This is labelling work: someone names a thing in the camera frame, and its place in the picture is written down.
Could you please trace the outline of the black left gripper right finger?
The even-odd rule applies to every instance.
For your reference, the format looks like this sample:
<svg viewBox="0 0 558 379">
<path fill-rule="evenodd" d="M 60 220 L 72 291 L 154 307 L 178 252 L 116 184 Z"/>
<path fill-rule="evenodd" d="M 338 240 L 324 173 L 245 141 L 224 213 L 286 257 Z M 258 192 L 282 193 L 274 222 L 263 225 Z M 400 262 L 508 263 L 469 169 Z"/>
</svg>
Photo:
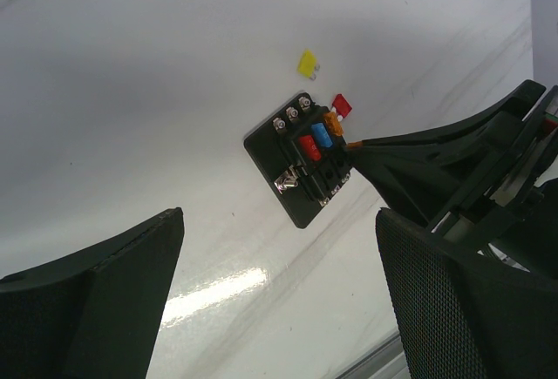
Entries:
<svg viewBox="0 0 558 379">
<path fill-rule="evenodd" d="M 413 378 L 555 378 L 557 283 L 453 244 L 389 208 L 378 251 Z"/>
</svg>

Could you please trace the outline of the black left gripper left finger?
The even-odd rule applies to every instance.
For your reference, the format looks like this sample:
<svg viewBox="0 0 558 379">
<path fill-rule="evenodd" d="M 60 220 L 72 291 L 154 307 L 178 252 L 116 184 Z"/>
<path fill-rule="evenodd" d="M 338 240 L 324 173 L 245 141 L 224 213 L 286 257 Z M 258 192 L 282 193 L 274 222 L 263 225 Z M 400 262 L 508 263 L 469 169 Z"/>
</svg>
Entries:
<svg viewBox="0 0 558 379">
<path fill-rule="evenodd" d="M 1 280 L 3 378 L 144 378 L 183 243 L 167 209 Z"/>
</svg>

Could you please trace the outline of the red blade fuse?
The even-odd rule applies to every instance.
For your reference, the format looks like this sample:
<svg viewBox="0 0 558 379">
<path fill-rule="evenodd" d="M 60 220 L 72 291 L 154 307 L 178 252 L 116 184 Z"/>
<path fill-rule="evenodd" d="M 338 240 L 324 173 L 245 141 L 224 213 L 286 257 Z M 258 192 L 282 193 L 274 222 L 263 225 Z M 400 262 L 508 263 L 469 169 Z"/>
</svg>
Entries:
<svg viewBox="0 0 558 379">
<path fill-rule="evenodd" d="M 331 110 L 338 116 L 340 120 L 343 120 L 352 111 L 352 106 L 349 104 L 343 94 L 338 93 L 332 101 Z"/>
<path fill-rule="evenodd" d="M 322 154 L 319 151 L 316 142 L 311 135 L 303 135 L 298 139 L 298 142 L 305 155 L 312 162 L 319 162 L 321 160 Z"/>
</svg>

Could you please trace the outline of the blue blade fuse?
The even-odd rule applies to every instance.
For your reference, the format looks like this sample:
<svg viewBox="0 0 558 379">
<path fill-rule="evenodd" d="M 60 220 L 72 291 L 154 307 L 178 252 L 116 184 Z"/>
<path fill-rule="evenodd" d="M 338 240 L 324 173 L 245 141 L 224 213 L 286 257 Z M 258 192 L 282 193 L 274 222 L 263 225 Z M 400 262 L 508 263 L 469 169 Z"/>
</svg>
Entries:
<svg viewBox="0 0 558 379">
<path fill-rule="evenodd" d="M 324 149 L 329 149 L 334 145 L 334 142 L 324 123 L 315 123 L 311 126 L 315 141 Z"/>
</svg>

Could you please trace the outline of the red blade fuse front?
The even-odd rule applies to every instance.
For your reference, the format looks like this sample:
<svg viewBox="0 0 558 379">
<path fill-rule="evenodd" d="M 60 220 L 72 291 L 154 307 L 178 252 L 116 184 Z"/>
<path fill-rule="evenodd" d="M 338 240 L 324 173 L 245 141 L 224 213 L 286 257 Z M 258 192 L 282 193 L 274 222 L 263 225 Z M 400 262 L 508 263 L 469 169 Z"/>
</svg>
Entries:
<svg viewBox="0 0 558 379">
<path fill-rule="evenodd" d="M 305 155 L 312 162 L 319 162 L 321 160 L 322 154 L 319 151 L 316 142 L 311 135 L 303 135 L 298 139 L 298 142 Z"/>
</svg>

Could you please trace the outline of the black fuse box base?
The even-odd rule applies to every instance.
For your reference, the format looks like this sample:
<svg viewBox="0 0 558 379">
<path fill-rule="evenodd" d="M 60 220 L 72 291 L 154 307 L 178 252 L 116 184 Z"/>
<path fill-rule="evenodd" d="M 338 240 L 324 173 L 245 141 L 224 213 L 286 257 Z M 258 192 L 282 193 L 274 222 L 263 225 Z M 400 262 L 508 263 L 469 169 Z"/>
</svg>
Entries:
<svg viewBox="0 0 558 379">
<path fill-rule="evenodd" d="M 330 134 L 329 149 L 316 145 L 322 154 L 312 162 L 298 139 L 311 135 L 311 126 L 324 123 L 332 112 L 307 92 L 296 94 L 254 128 L 243 144 L 294 225 L 304 229 L 326 207 L 350 179 L 351 165 L 344 150 L 344 137 Z"/>
</svg>

